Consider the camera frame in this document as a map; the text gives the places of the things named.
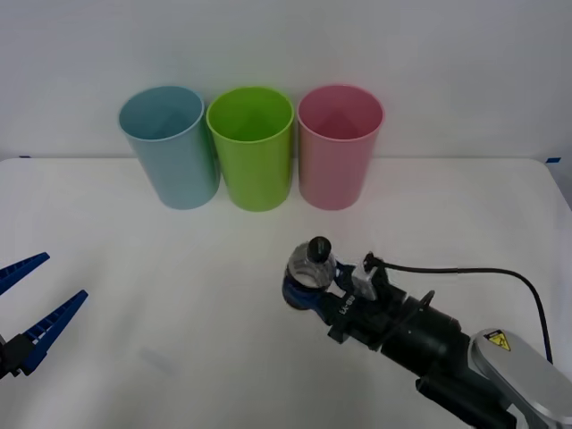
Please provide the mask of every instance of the light blue cup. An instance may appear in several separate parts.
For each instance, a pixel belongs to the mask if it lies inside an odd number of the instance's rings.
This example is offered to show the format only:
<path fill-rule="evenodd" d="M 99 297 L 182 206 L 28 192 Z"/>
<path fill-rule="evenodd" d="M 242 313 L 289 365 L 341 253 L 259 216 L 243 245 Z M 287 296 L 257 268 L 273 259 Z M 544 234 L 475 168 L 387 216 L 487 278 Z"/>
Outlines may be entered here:
<path fill-rule="evenodd" d="M 159 87 L 137 94 L 119 113 L 120 127 L 166 206 L 202 206 L 218 190 L 205 110 L 196 92 Z"/>

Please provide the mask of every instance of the pink cup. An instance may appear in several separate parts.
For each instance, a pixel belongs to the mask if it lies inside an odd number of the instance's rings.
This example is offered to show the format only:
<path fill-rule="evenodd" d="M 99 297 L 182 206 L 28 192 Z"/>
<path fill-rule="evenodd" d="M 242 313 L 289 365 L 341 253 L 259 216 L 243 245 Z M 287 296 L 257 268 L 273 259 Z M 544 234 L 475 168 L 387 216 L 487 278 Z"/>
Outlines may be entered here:
<path fill-rule="evenodd" d="M 299 186 L 308 203 L 340 210 L 358 200 L 383 117 L 379 100 L 351 85 L 328 85 L 302 98 Z"/>

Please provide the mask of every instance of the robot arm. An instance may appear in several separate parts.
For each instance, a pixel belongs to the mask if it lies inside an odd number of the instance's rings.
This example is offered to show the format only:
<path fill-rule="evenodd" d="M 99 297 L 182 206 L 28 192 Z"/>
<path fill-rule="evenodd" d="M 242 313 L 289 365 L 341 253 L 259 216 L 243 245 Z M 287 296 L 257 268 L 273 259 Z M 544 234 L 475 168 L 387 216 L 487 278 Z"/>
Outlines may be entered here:
<path fill-rule="evenodd" d="M 454 318 L 389 283 L 384 262 L 338 263 L 342 298 L 285 277 L 286 301 L 313 309 L 339 343 L 364 343 L 416 374 L 417 390 L 468 425 L 514 428 L 514 404 L 530 428 L 572 427 L 572 383 L 512 332 L 489 329 L 472 338 Z"/>
<path fill-rule="evenodd" d="M 0 269 L 0 295 L 48 259 L 47 253 L 41 253 Z M 8 342 L 0 336 L 0 379 L 8 374 L 15 377 L 34 372 L 87 297 L 87 292 L 81 290 L 26 332 Z"/>

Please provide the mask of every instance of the green cup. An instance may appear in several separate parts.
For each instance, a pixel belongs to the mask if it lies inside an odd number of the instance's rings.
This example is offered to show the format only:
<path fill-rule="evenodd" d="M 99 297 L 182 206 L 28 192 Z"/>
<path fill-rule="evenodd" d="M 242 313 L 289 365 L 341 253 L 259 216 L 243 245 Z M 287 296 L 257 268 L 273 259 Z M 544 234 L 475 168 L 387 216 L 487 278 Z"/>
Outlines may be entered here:
<path fill-rule="evenodd" d="M 234 204 L 252 212 L 279 206 L 291 178 L 294 107 L 271 88 L 236 88 L 206 112 Z"/>

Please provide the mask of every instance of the cup rim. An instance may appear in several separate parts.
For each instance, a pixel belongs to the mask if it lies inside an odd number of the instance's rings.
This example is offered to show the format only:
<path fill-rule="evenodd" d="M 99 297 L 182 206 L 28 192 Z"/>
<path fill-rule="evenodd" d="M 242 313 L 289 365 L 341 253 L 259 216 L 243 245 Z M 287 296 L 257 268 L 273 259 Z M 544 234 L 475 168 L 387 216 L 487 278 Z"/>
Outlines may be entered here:
<path fill-rule="evenodd" d="M 308 97 L 310 94 L 312 94 L 313 92 L 316 92 L 319 89 L 324 89 L 324 88 L 331 88 L 331 87 L 347 87 L 347 88 L 353 88 L 353 89 L 358 89 L 361 92 L 366 93 L 367 95 L 369 95 L 373 100 L 375 100 L 377 102 L 377 104 L 380 106 L 380 108 L 382 109 L 382 119 L 379 121 L 379 124 L 377 125 L 377 127 L 375 127 L 375 129 L 371 132 L 368 132 L 367 134 L 361 136 L 361 137 L 356 137 L 355 139 L 334 139 L 332 137 L 326 137 L 323 136 L 322 134 L 315 132 L 314 130 L 310 129 L 305 123 L 304 121 L 302 121 L 302 118 L 300 117 L 300 106 L 302 105 L 302 103 L 304 102 L 304 100 L 306 99 L 306 97 Z M 385 121 L 385 109 L 383 109 L 383 105 L 382 102 L 379 101 L 379 98 L 377 98 L 374 94 L 372 94 L 370 91 L 368 91 L 367 89 L 361 88 L 357 85 L 351 85 L 349 83 L 331 83 L 328 85 L 322 85 L 320 87 L 316 87 L 313 88 L 312 90 L 310 90 L 309 92 L 307 92 L 302 99 L 299 101 L 298 103 L 298 107 L 296 108 L 296 117 L 298 118 L 298 122 L 299 124 L 304 127 L 304 130 L 308 131 L 310 134 L 319 137 L 320 139 L 324 139 L 324 140 L 328 140 L 328 141 L 335 141 L 335 142 L 340 142 L 340 143 L 352 143 L 355 141 L 360 141 L 363 139 L 367 139 L 371 136 L 373 136 L 376 132 L 378 132 L 380 130 L 380 128 L 382 128 L 383 122 Z"/>
<path fill-rule="evenodd" d="M 135 137 L 132 136 L 131 134 L 129 134 L 129 132 L 127 132 L 126 130 L 123 129 L 122 127 L 122 123 L 120 121 L 120 118 L 122 116 L 122 112 L 123 109 L 127 106 L 127 104 L 135 97 L 140 96 L 141 94 L 145 94 L 148 91 L 151 91 L 153 89 L 160 89 L 160 88 L 179 88 L 179 89 L 185 89 L 186 91 L 192 93 L 194 96 L 196 96 L 199 100 L 200 100 L 200 114 L 198 115 L 198 118 L 186 129 L 184 129 L 183 131 L 174 134 L 172 136 L 169 137 L 165 137 L 163 139 L 142 139 L 140 137 Z M 192 130 L 193 128 L 195 128 L 195 126 L 197 126 L 197 124 L 200 123 L 200 120 L 203 118 L 203 116 L 205 116 L 205 100 L 203 99 L 203 97 L 195 90 L 188 88 L 188 87 L 184 87 L 182 85 L 159 85 L 156 87 L 151 87 L 151 88 L 147 88 L 147 89 L 143 89 L 142 91 L 138 92 L 137 94 L 131 96 L 125 103 L 123 103 L 122 108 L 119 109 L 119 114 L 117 115 L 117 124 L 119 125 L 119 128 L 121 129 L 121 131 L 123 132 L 123 134 L 125 134 L 126 136 L 128 136 L 130 139 L 135 139 L 137 141 L 146 141 L 149 143 L 161 143 L 164 141 L 168 141 L 171 139 L 176 139 L 179 136 L 182 136 L 184 133 L 189 132 L 189 130 Z"/>
<path fill-rule="evenodd" d="M 242 89 L 267 89 L 270 90 L 272 92 L 275 92 L 276 94 L 278 94 L 279 96 L 281 96 L 282 98 L 284 98 L 284 100 L 286 100 L 286 102 L 288 102 L 288 105 L 290 106 L 290 118 L 288 120 L 288 123 L 286 124 L 286 126 L 284 128 L 282 128 L 280 131 L 275 132 L 272 136 L 270 137 L 266 137 L 264 139 L 260 139 L 260 140 L 249 140 L 249 141 L 245 141 L 245 140 L 235 140 L 235 139 L 230 139 L 226 136 L 224 136 L 223 134 L 221 134 L 220 132 L 218 132 L 217 130 L 215 130 L 215 127 L 213 127 L 213 125 L 211 125 L 211 120 L 210 120 L 210 112 L 211 112 L 211 107 L 213 107 L 213 105 L 215 105 L 215 103 L 220 100 L 222 97 L 229 95 L 230 93 L 234 92 L 234 91 L 238 91 L 238 90 L 242 90 Z M 251 145 L 251 144 L 256 144 L 256 143 L 265 143 L 268 140 L 274 139 L 276 136 L 280 136 L 283 132 L 285 132 L 294 122 L 294 117 L 296 116 L 296 112 L 294 110 L 294 105 L 292 104 L 292 101 L 290 100 L 290 98 L 284 94 L 283 92 L 279 91 L 278 89 L 275 88 L 271 88 L 271 87 L 265 87 L 265 86 L 259 86 L 259 85 L 251 85 L 251 86 L 246 86 L 246 87 L 236 87 L 233 89 L 230 89 L 226 92 L 223 92 L 220 96 L 218 96 L 217 98 L 215 98 L 213 100 L 213 102 L 208 105 L 208 108 L 206 109 L 206 124 L 208 125 L 208 129 L 217 137 L 220 137 L 221 139 L 225 139 L 227 141 L 230 141 L 232 143 L 240 143 L 243 145 Z"/>

